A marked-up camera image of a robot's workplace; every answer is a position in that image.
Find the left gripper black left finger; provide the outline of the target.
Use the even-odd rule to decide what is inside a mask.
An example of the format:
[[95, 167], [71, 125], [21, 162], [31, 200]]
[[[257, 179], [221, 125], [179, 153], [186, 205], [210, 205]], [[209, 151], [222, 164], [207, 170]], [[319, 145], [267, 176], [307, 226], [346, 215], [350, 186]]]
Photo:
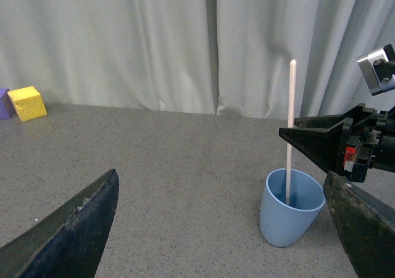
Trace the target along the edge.
[[119, 199], [111, 169], [1, 248], [1, 277], [94, 277]]

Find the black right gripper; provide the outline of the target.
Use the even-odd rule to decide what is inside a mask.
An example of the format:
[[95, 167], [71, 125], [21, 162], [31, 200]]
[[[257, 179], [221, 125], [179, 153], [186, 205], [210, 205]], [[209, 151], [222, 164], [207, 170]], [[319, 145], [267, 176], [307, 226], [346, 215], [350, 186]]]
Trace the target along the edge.
[[342, 115], [299, 117], [279, 136], [321, 170], [364, 182], [369, 169], [394, 172], [394, 109], [358, 104]]

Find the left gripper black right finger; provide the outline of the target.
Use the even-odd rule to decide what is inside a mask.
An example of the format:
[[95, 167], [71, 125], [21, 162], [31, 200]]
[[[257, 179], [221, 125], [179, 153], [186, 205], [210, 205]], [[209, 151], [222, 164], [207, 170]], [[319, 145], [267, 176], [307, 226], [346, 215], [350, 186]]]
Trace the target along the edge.
[[323, 190], [358, 277], [394, 277], [394, 208], [332, 171]]

